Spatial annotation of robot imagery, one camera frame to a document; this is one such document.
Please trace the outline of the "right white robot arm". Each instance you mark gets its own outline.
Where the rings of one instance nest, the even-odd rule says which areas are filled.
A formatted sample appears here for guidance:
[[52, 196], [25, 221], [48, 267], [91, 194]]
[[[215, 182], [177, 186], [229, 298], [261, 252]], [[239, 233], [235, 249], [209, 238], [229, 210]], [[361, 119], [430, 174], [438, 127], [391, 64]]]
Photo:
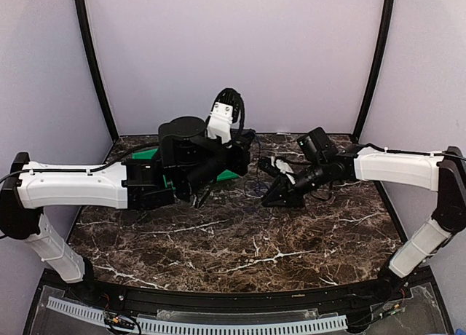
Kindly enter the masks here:
[[431, 217], [403, 244], [381, 270], [371, 294], [385, 302], [426, 258], [465, 229], [465, 164], [459, 149], [410, 152], [372, 144], [338, 150], [331, 142], [306, 146], [307, 166], [293, 173], [281, 157], [261, 158], [259, 167], [274, 176], [261, 198], [264, 207], [301, 208], [304, 195], [336, 181], [385, 181], [428, 189], [438, 195]]

